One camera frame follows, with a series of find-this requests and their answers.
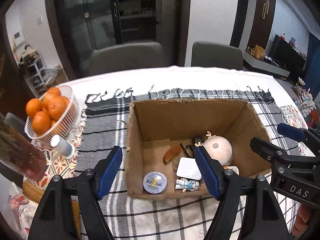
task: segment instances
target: gold door handle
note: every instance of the gold door handle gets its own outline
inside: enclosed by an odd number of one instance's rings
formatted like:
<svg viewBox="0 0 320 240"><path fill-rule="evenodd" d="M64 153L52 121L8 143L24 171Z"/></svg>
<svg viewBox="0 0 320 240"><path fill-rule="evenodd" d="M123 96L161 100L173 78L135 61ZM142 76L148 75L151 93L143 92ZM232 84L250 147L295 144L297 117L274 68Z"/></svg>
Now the gold door handle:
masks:
<svg viewBox="0 0 320 240"><path fill-rule="evenodd" d="M263 4L262 19L264 19L264 17L266 16L265 11L266 11L266 3Z"/></svg>
<svg viewBox="0 0 320 240"><path fill-rule="evenodd" d="M270 4L270 1L267 0L267 12L266 12L266 14L268 14L268 12L269 12L269 4Z"/></svg>

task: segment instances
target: yellow sticker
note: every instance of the yellow sticker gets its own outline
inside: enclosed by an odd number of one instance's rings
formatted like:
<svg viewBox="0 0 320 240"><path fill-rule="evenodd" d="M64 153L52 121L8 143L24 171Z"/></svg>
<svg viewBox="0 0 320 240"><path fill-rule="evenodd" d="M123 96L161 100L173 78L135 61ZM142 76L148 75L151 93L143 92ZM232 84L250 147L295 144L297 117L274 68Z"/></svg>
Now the yellow sticker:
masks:
<svg viewBox="0 0 320 240"><path fill-rule="evenodd" d="M158 179L157 179L157 178L154 178L153 181L152 181L151 186L152 186L152 187L155 187L156 184L157 184L157 182L158 182Z"/></svg>

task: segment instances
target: door handle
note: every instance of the door handle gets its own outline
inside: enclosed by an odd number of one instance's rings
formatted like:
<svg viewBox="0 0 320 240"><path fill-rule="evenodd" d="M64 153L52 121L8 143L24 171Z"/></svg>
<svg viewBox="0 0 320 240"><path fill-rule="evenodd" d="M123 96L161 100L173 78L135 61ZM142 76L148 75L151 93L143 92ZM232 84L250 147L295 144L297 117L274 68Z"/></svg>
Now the door handle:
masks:
<svg viewBox="0 0 320 240"><path fill-rule="evenodd" d="M270 3L270 1L267 0L267 12L266 12L266 14L268 14L268 12L269 12L269 3Z"/></svg>
<svg viewBox="0 0 320 240"><path fill-rule="evenodd" d="M264 19L264 17L266 16L265 12L266 12L266 3L263 4L262 19Z"/></svg>
<svg viewBox="0 0 320 240"><path fill-rule="evenodd" d="M113 15L115 16L116 20L118 20L118 13L117 13L117 5L113 3Z"/></svg>

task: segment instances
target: chair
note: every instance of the chair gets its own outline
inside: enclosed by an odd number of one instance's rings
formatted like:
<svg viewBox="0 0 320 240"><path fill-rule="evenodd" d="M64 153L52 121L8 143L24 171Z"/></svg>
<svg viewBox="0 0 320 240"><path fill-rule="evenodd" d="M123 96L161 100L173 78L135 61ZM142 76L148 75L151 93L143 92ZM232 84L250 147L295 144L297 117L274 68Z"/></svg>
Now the chair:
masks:
<svg viewBox="0 0 320 240"><path fill-rule="evenodd" d="M93 76L154 67L164 67L161 44L157 42L128 43L94 50L90 58L89 73Z"/></svg>
<svg viewBox="0 0 320 240"><path fill-rule="evenodd" d="M191 67L220 67L242 70L242 51L219 43L196 41L192 46Z"/></svg>
<svg viewBox="0 0 320 240"><path fill-rule="evenodd" d="M20 133L24 138L26 138L29 142L31 142L31 139L28 137L28 135L24 132L24 126L25 122L17 117L16 115L12 113L7 113L5 116L4 122L12 126L18 133Z"/></svg>

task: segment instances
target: round tin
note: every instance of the round tin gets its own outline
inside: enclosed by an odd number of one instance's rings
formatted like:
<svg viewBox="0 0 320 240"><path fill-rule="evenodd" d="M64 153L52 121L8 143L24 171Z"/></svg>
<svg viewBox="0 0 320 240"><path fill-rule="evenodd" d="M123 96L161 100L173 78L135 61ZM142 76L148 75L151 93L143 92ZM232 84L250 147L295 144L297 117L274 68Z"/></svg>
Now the round tin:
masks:
<svg viewBox="0 0 320 240"><path fill-rule="evenodd" d="M143 178L143 187L150 194L160 194L167 187L167 178L158 171L149 172Z"/></svg>

